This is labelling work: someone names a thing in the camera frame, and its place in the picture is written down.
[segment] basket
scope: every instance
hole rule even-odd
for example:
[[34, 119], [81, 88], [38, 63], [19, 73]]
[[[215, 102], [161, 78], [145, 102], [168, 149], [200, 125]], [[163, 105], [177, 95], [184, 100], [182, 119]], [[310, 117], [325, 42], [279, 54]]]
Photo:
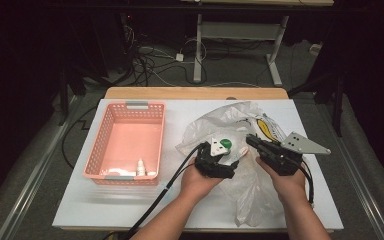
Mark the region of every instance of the basket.
[[83, 175], [96, 184], [157, 185], [164, 115], [161, 102], [109, 103]]

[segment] dark background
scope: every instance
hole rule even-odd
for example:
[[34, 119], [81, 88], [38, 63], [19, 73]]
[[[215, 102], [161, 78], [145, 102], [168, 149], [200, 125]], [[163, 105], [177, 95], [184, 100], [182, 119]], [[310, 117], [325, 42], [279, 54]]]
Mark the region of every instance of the dark background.
[[[41, 4], [33, 0], [0, 1], [0, 185], [54, 112], [51, 103], [59, 90], [62, 66], [76, 63], [100, 76], [113, 67], [105, 61], [109, 57], [105, 50], [99, 49], [97, 39], [105, 33], [94, 28], [100, 21], [115, 26], [111, 17], [69, 13], [69, 23], [66, 13], [46, 10]], [[320, 18], [311, 13], [294, 16], [290, 18], [284, 40], [286, 44], [303, 39], [313, 43], [323, 41], [324, 47], [309, 81], [331, 69], [343, 71], [345, 93], [384, 166], [384, 1], [336, 1], [335, 5], [373, 5], [373, 11], [367, 16], [336, 18]], [[181, 46], [185, 36], [190, 37], [195, 31], [193, 15], [136, 13], [132, 16], [141, 32], [174, 46]], [[120, 36], [113, 37], [107, 40], [117, 44]], [[94, 57], [85, 58], [84, 51]], [[123, 61], [115, 59], [112, 63]]]

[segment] forearm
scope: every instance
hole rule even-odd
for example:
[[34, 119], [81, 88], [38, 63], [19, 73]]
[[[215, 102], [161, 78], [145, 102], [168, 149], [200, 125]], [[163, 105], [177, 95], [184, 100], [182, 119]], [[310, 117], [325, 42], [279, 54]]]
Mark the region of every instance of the forearm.
[[331, 239], [307, 201], [300, 203], [283, 203], [283, 207], [290, 239]]
[[131, 239], [179, 239], [196, 201], [178, 196]]

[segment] transparent plastic bag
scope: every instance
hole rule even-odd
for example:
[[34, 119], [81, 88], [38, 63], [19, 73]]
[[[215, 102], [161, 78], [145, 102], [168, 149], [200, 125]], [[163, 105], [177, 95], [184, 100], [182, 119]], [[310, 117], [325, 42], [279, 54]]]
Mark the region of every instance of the transparent plastic bag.
[[198, 144], [212, 138], [229, 139], [230, 154], [223, 156], [220, 164], [230, 165], [238, 160], [240, 149], [248, 147], [248, 153], [240, 158], [235, 176], [219, 184], [230, 201], [236, 202], [237, 226], [255, 227], [264, 215], [283, 211], [270, 176], [255, 162], [256, 150], [246, 143], [246, 135], [253, 134], [267, 141], [282, 141], [285, 134], [276, 122], [269, 118], [255, 102], [239, 102], [215, 109], [190, 123], [183, 134], [182, 143], [176, 149], [187, 156]]

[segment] person's left hand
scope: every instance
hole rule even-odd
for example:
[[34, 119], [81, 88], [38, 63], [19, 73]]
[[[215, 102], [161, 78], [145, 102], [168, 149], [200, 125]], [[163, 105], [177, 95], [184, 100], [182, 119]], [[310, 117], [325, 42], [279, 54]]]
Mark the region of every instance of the person's left hand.
[[[195, 163], [195, 158], [189, 161], [189, 164], [193, 163]], [[223, 181], [221, 178], [205, 177], [194, 165], [189, 166], [183, 174], [179, 196], [198, 203], [221, 181]]]

